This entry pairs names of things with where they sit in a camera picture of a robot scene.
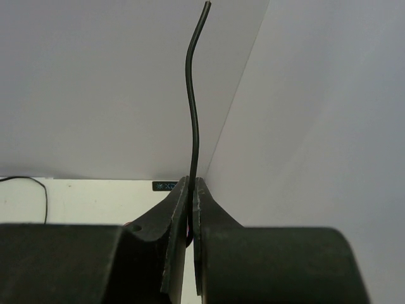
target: cable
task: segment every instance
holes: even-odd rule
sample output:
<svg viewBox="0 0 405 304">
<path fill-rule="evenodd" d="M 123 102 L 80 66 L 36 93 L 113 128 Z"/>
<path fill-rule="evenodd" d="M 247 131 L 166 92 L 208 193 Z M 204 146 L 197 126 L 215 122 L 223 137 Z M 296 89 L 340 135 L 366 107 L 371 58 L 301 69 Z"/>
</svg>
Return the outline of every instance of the cable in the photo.
<svg viewBox="0 0 405 304">
<path fill-rule="evenodd" d="M 185 84 L 187 86 L 187 97 L 189 98 L 191 126 L 192 126 L 192 155 L 190 165 L 189 193 L 187 197 L 187 222 L 189 226 L 189 231 L 185 242 L 186 247 L 188 247 L 191 244 L 193 238 L 192 199 L 194 194 L 194 188 L 196 186 L 198 154 L 200 146 L 196 99 L 194 97 L 194 88 L 192 85 L 192 57 L 197 45 L 198 38 L 200 37 L 205 21 L 207 20 L 210 7 L 211 1 L 206 1 L 200 19 L 197 23 L 196 29 L 194 30 L 194 33 L 192 35 L 189 49 L 187 50 L 187 56 L 185 59 Z"/>
<path fill-rule="evenodd" d="M 33 182 L 36 182 L 38 185 L 40 185 L 42 188 L 44 188 L 45 191 L 45 219 L 44 219 L 44 224 L 46 224 L 47 218 L 48 218 L 48 192 L 46 190 L 46 186 L 41 183 L 40 181 L 29 177 L 29 176 L 10 176 L 10 177 L 5 177 L 3 179 L 0 179 L 0 182 L 7 182 L 7 181 L 11 181 L 13 179 L 29 179 Z"/>
</svg>

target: white surface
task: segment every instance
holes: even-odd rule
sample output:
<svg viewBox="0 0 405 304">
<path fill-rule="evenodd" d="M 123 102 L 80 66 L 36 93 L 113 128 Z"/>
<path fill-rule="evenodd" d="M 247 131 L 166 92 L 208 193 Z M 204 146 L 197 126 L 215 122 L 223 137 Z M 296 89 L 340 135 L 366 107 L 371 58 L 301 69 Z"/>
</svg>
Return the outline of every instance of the white surface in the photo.
<svg viewBox="0 0 405 304">
<path fill-rule="evenodd" d="M 141 216 L 166 197 L 153 192 L 151 181 L 52 180 L 43 182 L 49 195 L 49 223 L 118 224 Z M 1 222 L 43 222 L 44 191 L 30 180 L 0 183 Z M 201 303 L 196 293 L 192 246 L 186 251 L 182 303 Z"/>
<path fill-rule="evenodd" d="M 271 1 L 207 181 L 248 225 L 327 225 L 405 299 L 405 2 Z"/>
<path fill-rule="evenodd" d="M 214 1 L 194 56 L 205 175 L 268 0 Z M 0 175 L 189 171 L 190 0 L 0 1 Z"/>
</svg>

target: curved black wire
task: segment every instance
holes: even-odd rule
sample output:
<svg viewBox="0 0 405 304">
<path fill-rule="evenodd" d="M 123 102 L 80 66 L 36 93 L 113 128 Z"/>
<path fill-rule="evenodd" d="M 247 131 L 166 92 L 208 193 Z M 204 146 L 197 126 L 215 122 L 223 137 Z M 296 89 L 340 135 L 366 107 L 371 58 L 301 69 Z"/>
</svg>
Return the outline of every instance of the curved black wire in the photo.
<svg viewBox="0 0 405 304">
<path fill-rule="evenodd" d="M 187 222 L 189 226 L 189 232 L 187 234 L 187 239 L 185 242 L 186 247 L 188 247 L 191 244 L 193 238 L 192 199 L 194 188 L 196 186 L 198 153 L 200 146 L 196 99 L 194 97 L 194 88 L 192 85 L 192 57 L 197 45 L 198 38 L 200 37 L 205 21 L 207 20 L 210 7 L 211 2 L 206 1 L 200 19 L 197 23 L 196 29 L 194 30 L 194 33 L 192 35 L 189 49 L 187 50 L 187 57 L 185 59 L 185 84 L 187 86 L 187 97 L 189 98 L 191 126 L 192 126 L 192 156 L 190 166 L 189 192 L 187 197 Z"/>
<path fill-rule="evenodd" d="M 10 177 L 5 177 L 3 179 L 0 179 L 0 182 L 7 182 L 11 181 L 13 179 L 29 179 L 30 181 L 36 182 L 38 185 L 40 185 L 42 188 L 44 188 L 45 191 L 45 218 L 44 218 L 44 224 L 46 224 L 46 221 L 48 219 L 48 192 L 46 190 L 46 186 L 41 183 L 40 181 L 29 177 L 29 176 L 10 176 Z"/>
</svg>

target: white panel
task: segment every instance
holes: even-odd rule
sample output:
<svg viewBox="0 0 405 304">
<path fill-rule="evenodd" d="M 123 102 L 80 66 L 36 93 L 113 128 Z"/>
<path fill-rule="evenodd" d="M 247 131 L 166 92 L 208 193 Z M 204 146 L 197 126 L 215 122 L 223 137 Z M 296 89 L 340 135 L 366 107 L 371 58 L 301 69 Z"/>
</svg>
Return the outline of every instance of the white panel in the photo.
<svg viewBox="0 0 405 304">
<path fill-rule="evenodd" d="M 268 0 L 213 3 L 194 58 L 206 173 Z M 0 1 L 0 174 L 187 174 L 184 61 L 204 1 Z"/>
<path fill-rule="evenodd" d="M 52 224 L 118 224 L 132 221 L 167 196 L 146 180 L 39 179 L 49 195 Z M 44 190 L 31 180 L 0 183 L 0 223 L 42 222 Z M 182 303 L 198 304 L 193 245 L 185 253 Z"/>
<path fill-rule="evenodd" d="M 208 171 L 247 225 L 326 225 L 405 299 L 405 2 L 272 1 Z"/>
</svg>

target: black label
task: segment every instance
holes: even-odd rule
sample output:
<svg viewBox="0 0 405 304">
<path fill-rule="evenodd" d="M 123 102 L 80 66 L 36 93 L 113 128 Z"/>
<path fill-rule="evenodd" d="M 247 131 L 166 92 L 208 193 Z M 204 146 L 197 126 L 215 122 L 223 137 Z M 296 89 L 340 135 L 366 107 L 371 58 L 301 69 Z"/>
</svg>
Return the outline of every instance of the black label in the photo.
<svg viewBox="0 0 405 304">
<path fill-rule="evenodd" d="M 177 182 L 152 182 L 153 191 L 171 191 Z"/>
</svg>

